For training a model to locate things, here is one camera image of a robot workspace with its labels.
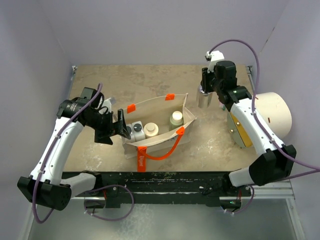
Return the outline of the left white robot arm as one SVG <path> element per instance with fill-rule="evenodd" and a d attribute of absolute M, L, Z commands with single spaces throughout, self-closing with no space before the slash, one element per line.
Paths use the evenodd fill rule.
<path fill-rule="evenodd" d="M 74 177 L 63 179 L 63 170 L 71 149 L 84 127 L 94 130 L 95 143 L 112 145 L 112 136 L 129 139 L 124 110 L 113 111 L 106 104 L 101 92 L 85 87 L 79 97 L 63 101 L 58 108 L 57 118 L 50 140 L 42 157 L 28 177 L 20 177 L 18 189 L 32 203 L 61 211 L 70 199 L 88 192 L 98 196 L 103 191 L 103 180 L 99 173 L 84 170 Z"/>

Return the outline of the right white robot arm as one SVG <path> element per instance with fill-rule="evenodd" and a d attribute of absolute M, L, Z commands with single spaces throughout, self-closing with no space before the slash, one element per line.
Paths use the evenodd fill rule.
<path fill-rule="evenodd" d="M 239 121 L 258 155 L 249 167 L 229 173 L 228 180 L 222 183 L 228 196 L 235 195 L 241 186 L 263 186 L 289 177 L 297 155 L 293 145 L 285 145 L 272 132 L 252 105 L 255 98 L 245 86 L 238 85 L 236 74 L 234 62 L 218 61 L 213 69 L 202 68 L 198 90 L 203 95 L 217 94 L 218 100 Z"/>

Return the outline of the cream jar round lid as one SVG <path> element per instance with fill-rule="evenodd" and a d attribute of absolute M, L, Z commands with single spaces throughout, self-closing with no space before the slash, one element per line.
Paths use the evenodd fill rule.
<path fill-rule="evenodd" d="M 159 127 L 153 122 L 147 123 L 143 130 L 146 138 L 152 138 L 159 134 Z"/>

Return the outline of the clear bottle white cap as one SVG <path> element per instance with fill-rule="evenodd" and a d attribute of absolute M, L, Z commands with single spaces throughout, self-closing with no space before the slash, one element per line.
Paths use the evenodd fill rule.
<path fill-rule="evenodd" d="M 197 88 L 197 95 L 196 95 L 197 106 L 200 109 L 208 108 L 211 104 L 212 96 L 213 96 L 213 92 L 206 92 L 204 91 L 203 87 L 199 85 Z"/>

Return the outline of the beige canvas tote bag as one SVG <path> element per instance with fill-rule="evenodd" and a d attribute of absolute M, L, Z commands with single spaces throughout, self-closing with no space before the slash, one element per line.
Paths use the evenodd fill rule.
<path fill-rule="evenodd" d="M 126 142 L 126 138 L 122 138 L 124 155 L 127 159 L 135 158 L 138 172 L 143 173 L 147 170 L 147 159 L 166 160 L 178 145 L 191 141 L 190 131 L 197 118 L 186 108 L 187 98 L 187 93 L 169 93 L 132 103 L 124 110 L 126 124 L 141 121 L 143 127 L 147 123 L 155 123 L 159 128 L 157 136 L 141 141 L 130 143 Z M 175 111 L 182 112 L 183 126 L 169 131 L 170 116 Z"/>

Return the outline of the white bottle black cap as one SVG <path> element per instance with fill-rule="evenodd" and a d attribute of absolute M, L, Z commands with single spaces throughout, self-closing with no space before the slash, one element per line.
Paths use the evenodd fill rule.
<path fill-rule="evenodd" d="M 127 143 L 134 143 L 136 141 L 136 138 L 135 138 L 135 135 L 133 133 L 133 128 L 132 128 L 132 125 L 129 123 L 126 125 L 126 129 L 129 133 L 129 136 L 130 136 L 130 139 L 126 138 L 125 141 Z"/>
<path fill-rule="evenodd" d="M 135 141 L 139 142 L 146 139 L 146 135 L 144 132 L 144 127 L 141 121 L 133 122 L 132 124 L 132 132 L 135 137 Z"/>

